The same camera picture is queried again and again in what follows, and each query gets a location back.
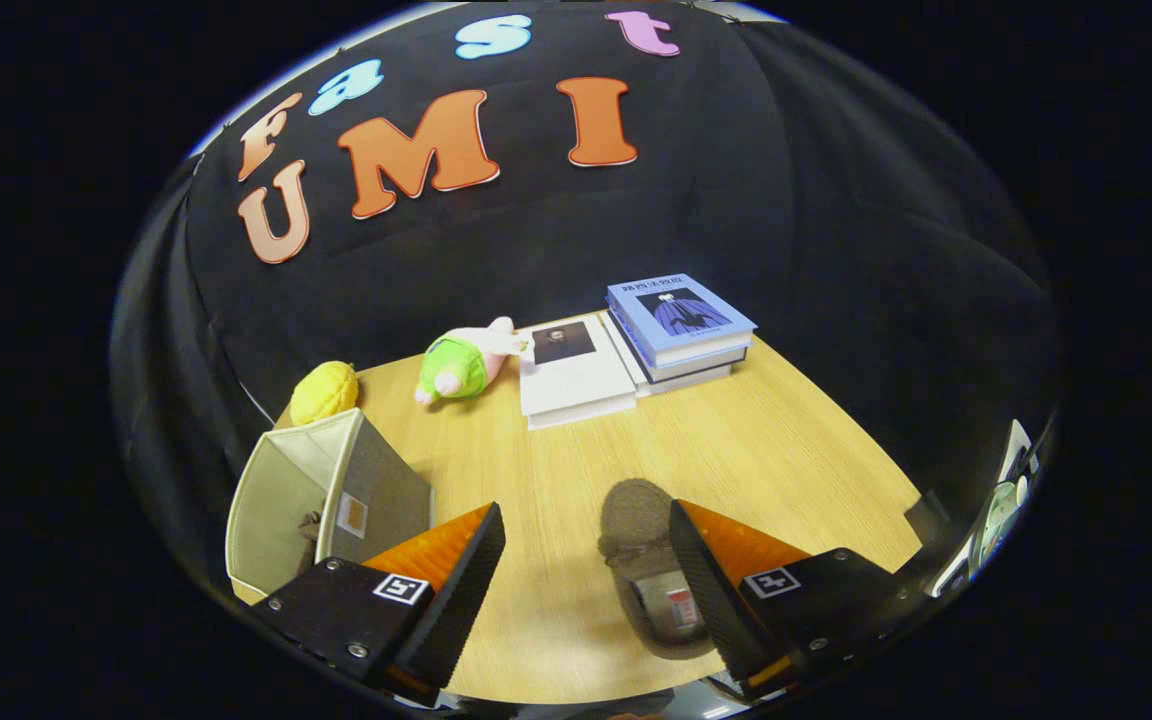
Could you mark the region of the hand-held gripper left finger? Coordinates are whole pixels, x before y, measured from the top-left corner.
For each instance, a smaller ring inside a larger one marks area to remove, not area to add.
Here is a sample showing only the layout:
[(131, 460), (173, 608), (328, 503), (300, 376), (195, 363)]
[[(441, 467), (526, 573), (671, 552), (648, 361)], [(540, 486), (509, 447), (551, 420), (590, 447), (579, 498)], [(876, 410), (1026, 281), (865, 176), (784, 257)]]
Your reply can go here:
[(378, 556), (329, 556), (253, 602), (262, 628), (369, 691), (435, 705), (506, 548), (497, 502)]

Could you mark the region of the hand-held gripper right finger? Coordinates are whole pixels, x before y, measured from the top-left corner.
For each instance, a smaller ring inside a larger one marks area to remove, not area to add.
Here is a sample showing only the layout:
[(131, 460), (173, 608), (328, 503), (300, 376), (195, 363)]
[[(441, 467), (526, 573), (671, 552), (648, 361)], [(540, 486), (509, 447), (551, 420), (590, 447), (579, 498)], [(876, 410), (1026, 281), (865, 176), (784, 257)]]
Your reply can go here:
[(741, 700), (809, 691), (908, 632), (932, 598), (849, 547), (799, 550), (676, 498), (669, 543)]

